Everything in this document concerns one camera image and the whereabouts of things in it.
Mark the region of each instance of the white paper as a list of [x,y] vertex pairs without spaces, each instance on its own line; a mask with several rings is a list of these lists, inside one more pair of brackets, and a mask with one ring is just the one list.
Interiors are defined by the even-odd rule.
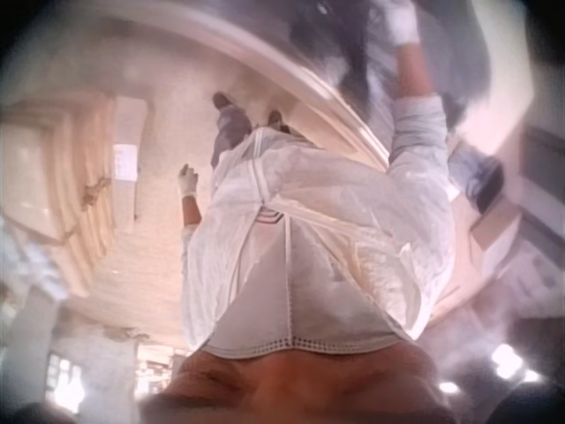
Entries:
[[114,179],[138,180],[138,147],[132,144],[114,145]]

